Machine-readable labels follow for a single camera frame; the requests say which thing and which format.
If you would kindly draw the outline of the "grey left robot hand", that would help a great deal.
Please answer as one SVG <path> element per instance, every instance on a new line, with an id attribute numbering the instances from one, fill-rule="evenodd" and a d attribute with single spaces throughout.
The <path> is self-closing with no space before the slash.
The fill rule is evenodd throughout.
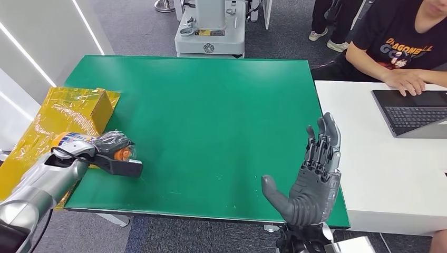
<path id="1" fill-rule="evenodd" d="M 121 131 L 108 131 L 94 138 L 91 143 L 99 154 L 119 161 L 137 158 L 135 144 Z"/>

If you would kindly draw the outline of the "person's right hand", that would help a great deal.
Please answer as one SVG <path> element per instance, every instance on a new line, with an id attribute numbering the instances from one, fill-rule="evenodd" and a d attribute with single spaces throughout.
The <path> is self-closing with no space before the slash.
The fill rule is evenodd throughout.
<path id="1" fill-rule="evenodd" d="M 382 73 L 379 79 L 388 86 L 397 89 L 402 96 L 409 93 L 412 96 L 421 95 L 426 83 L 416 69 L 393 69 Z"/>

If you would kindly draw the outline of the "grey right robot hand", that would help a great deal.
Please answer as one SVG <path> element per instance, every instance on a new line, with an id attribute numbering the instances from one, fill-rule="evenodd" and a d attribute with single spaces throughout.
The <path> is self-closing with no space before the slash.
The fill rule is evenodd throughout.
<path id="1" fill-rule="evenodd" d="M 317 119 L 318 133 L 311 125 L 305 156 L 289 194 L 281 193 L 270 175 L 261 178 L 264 197 L 290 225 L 325 222 L 333 209 L 341 181 L 341 133 L 330 112 Z"/>

